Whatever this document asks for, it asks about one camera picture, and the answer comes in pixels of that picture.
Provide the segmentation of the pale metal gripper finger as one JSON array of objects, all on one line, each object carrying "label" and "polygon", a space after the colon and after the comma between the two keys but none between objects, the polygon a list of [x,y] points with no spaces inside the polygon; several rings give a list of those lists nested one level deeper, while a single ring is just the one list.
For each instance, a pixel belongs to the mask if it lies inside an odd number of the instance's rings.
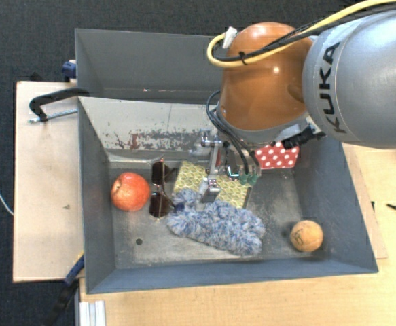
[{"label": "pale metal gripper finger", "polygon": [[221,188],[219,187],[217,180],[214,178],[208,178],[206,187],[206,202],[214,202],[220,191]]},{"label": "pale metal gripper finger", "polygon": [[199,201],[201,201],[202,198],[204,197],[204,195],[206,194],[206,191],[208,190],[208,186],[209,186],[208,178],[204,177],[202,179],[202,181],[200,182],[200,186],[198,188],[198,199],[199,199]]}]

